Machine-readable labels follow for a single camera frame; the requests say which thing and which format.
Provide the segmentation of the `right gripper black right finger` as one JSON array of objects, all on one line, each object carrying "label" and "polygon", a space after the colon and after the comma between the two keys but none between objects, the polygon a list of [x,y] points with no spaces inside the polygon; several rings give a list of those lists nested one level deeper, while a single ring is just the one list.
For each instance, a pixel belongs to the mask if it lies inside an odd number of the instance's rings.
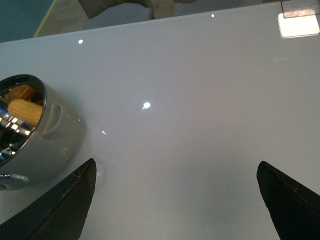
[{"label": "right gripper black right finger", "polygon": [[256,178],[262,199],[281,240],[320,238],[320,196],[266,161]]}]

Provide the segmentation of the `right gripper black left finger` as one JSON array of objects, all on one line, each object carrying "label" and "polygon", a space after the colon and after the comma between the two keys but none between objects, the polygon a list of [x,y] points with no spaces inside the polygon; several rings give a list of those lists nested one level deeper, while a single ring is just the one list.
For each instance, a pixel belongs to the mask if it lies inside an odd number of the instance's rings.
[{"label": "right gripper black left finger", "polygon": [[89,159],[40,198],[0,225],[2,240],[78,240],[95,192]]}]

